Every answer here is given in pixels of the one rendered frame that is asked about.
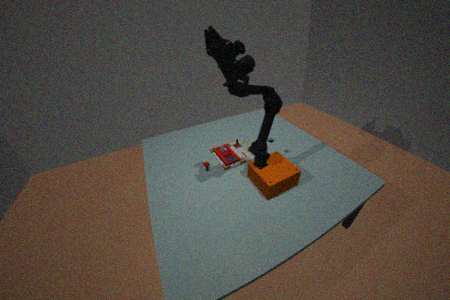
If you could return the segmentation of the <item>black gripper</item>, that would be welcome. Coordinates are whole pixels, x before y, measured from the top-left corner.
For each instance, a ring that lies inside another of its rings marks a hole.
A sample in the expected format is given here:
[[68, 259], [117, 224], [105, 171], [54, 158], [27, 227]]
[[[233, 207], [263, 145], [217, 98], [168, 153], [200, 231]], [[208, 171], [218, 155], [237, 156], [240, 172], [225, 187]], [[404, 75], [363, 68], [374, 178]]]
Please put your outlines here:
[[[218, 64], [221, 72], [226, 71], [235, 65], [235, 61], [230, 56], [234, 51], [233, 42], [224, 40], [218, 35], [218, 32], [213, 27], [209, 26], [208, 31], [205, 30], [205, 42], [207, 54], [213, 56], [213, 59]], [[229, 42], [227, 44], [227, 42]], [[210, 50], [209, 50], [210, 49]]]

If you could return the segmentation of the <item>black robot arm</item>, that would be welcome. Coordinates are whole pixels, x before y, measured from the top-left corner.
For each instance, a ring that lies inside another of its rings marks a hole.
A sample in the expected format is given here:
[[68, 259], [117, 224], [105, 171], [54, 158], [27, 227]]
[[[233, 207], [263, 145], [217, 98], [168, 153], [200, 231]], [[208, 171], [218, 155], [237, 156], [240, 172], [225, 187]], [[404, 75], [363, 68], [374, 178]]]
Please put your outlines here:
[[[236, 63], [230, 69], [222, 72], [225, 79], [227, 80], [227, 82], [225, 82], [223, 86], [228, 87], [228, 91], [230, 94], [239, 97], [248, 95], [263, 95], [263, 100], [265, 102], [265, 118], [261, 126], [258, 139], [257, 141], [252, 143], [252, 146], [250, 148], [253, 155], [255, 155], [254, 165], [257, 168], [262, 169], [268, 165], [266, 160], [267, 158], [269, 158], [270, 154], [266, 153], [266, 140], [274, 117], [281, 110], [282, 102], [279, 96], [275, 93], [273, 87], [267, 85], [249, 85], [249, 76], [246, 75], [254, 71], [255, 60], [252, 56], [245, 55], [237, 62], [237, 55], [244, 54], [246, 52], [244, 48], [245, 46], [239, 41], [234, 41], [233, 45], [234, 51], [230, 53], [230, 56]], [[243, 80], [243, 82], [239, 82], [238, 80]]]

